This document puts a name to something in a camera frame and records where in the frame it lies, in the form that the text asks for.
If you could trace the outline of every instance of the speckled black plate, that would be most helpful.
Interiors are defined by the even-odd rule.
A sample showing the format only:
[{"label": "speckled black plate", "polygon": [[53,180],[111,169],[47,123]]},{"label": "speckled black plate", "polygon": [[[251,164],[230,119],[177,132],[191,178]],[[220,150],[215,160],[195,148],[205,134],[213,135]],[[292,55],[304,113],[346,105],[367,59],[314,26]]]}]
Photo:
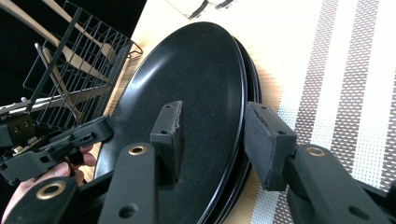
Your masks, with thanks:
[{"label": "speckled black plate", "polygon": [[240,49],[209,22],[185,26],[154,49],[136,71],[111,119],[95,177],[115,167],[120,150],[149,142],[163,105],[183,101],[185,153],[179,183],[160,191],[161,223],[204,222],[229,180],[241,143],[247,100]]},{"label": "speckled black plate", "polygon": [[[237,39],[235,39],[235,41],[244,59],[247,75],[247,100],[261,103],[262,92],[256,67],[244,46]],[[250,170],[250,160],[248,159],[248,155],[245,153],[243,143],[241,143],[226,187],[221,193],[216,207],[213,209],[212,213],[207,219],[207,223],[221,223],[224,221],[238,200],[242,189],[246,184]]]}]

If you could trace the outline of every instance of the table surface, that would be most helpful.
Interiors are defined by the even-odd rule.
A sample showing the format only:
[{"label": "table surface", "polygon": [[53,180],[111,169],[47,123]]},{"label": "table surface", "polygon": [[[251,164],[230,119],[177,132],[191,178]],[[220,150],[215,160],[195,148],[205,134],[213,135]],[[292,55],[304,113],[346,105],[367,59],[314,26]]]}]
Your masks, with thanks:
[{"label": "table surface", "polygon": [[[257,68],[262,103],[277,111],[287,74],[306,68],[306,62],[302,61],[306,57],[301,55],[310,53],[320,7],[320,3],[287,2],[241,0],[223,10],[209,6],[199,18],[188,20],[165,0],[148,0],[132,36],[144,53],[134,54],[125,63],[105,113],[111,114],[138,65],[163,39],[178,28],[198,21],[222,26],[245,46]],[[99,145],[94,148],[95,155],[98,148]],[[83,170],[86,178],[92,179],[92,169]],[[259,179],[252,171],[225,223],[250,222],[258,187]]]}]

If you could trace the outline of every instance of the dish rack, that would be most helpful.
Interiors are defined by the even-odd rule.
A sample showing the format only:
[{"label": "dish rack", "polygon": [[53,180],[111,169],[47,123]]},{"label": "dish rack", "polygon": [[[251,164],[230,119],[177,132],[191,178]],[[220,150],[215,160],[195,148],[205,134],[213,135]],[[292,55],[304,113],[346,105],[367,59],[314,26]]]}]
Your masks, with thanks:
[{"label": "dish rack", "polygon": [[[73,18],[63,36],[55,35],[60,45],[55,48],[48,40],[42,46],[36,44],[38,56],[23,82],[33,92],[26,112],[35,125],[51,130],[67,130],[102,116],[131,47],[135,45],[139,50],[133,52],[143,53],[131,38],[81,7],[65,2],[63,8]],[[111,47],[111,60],[103,53],[105,43]],[[72,50],[71,60],[66,60],[63,48]],[[43,49],[50,60],[45,60]],[[71,64],[73,57],[90,66]]]}]

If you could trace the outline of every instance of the gray striped placemat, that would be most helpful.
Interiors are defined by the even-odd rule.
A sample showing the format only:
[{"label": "gray striped placemat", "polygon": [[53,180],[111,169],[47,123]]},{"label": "gray striped placemat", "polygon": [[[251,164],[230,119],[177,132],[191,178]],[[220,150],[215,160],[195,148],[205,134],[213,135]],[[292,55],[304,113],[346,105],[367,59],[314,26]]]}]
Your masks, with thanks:
[{"label": "gray striped placemat", "polygon": [[[283,87],[278,115],[298,143],[328,148],[371,186],[396,176],[396,1],[323,0],[303,74]],[[251,223],[292,223],[285,192],[258,189]]]}]

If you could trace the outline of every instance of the finger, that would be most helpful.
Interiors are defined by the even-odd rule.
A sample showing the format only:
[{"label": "finger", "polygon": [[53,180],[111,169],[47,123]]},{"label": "finger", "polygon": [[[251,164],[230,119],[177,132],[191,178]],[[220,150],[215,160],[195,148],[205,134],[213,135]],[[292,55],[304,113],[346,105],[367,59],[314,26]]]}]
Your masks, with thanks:
[{"label": "finger", "polygon": [[56,165],[54,168],[52,168],[51,170],[46,172],[44,175],[42,175],[36,181],[36,183],[44,181],[46,179],[53,178],[53,177],[62,177],[62,176],[70,176],[69,165],[65,161]]},{"label": "finger", "polygon": [[89,151],[91,151],[93,149],[93,146],[88,146],[88,147],[79,147],[79,151],[82,154],[88,153]]},{"label": "finger", "polygon": [[79,186],[81,186],[84,181],[84,173],[80,170],[75,170],[75,175],[73,176],[76,179],[76,182]]},{"label": "finger", "polygon": [[91,153],[83,154],[82,156],[84,158],[85,165],[92,167],[96,164],[96,158]]}]

